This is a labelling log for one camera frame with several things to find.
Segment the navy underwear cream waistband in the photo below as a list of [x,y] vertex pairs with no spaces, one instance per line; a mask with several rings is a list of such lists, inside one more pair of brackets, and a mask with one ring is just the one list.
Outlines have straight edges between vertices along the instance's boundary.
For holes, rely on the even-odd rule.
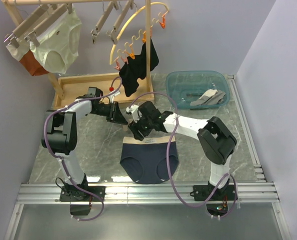
[[167,145],[170,137],[136,140],[125,136],[122,142],[120,165],[130,179],[142,185],[168,181]]

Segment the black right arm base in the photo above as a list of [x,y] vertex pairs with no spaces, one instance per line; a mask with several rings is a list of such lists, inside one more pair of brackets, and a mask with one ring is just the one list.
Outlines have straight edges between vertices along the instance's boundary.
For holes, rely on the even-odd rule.
[[[189,193],[191,197],[194,198],[196,202],[202,202],[207,199],[213,190],[212,185],[194,185],[193,191]],[[215,193],[210,198],[210,201],[233,201],[237,200],[238,196],[233,185],[225,186],[224,188],[217,189]]]

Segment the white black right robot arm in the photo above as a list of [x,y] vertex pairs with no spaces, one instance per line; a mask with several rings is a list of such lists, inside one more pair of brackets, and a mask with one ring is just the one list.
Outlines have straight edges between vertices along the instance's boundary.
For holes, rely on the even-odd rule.
[[209,194],[199,205],[212,198],[220,200],[227,193],[230,175],[230,160],[235,151],[237,140],[222,120],[216,116],[210,119],[197,119],[181,116],[176,112],[160,112],[151,101],[142,105],[132,104],[126,108],[132,116],[128,125],[136,140],[143,141],[152,130],[170,134],[184,135],[198,140],[207,159],[211,162],[208,181]]

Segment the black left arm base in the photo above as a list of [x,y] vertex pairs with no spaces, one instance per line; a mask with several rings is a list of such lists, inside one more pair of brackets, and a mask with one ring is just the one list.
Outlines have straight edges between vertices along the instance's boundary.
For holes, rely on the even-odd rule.
[[101,200],[105,198],[106,187],[105,186],[88,186],[86,191],[92,193],[88,194],[69,185],[68,189],[62,190],[60,193],[60,202],[99,202],[100,200],[94,195],[97,195]]

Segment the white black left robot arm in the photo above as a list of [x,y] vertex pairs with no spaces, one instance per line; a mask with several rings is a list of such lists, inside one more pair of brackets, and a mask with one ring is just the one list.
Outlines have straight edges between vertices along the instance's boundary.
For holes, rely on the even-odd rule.
[[114,100],[120,91],[113,87],[109,90],[109,94],[104,94],[97,87],[89,87],[87,94],[77,97],[69,105],[46,112],[41,144],[58,160],[64,173],[65,179],[55,180],[61,188],[61,200],[101,202],[104,199],[104,187],[89,186],[75,149],[78,142],[77,122],[89,114],[105,117],[109,123],[127,125],[118,102]]

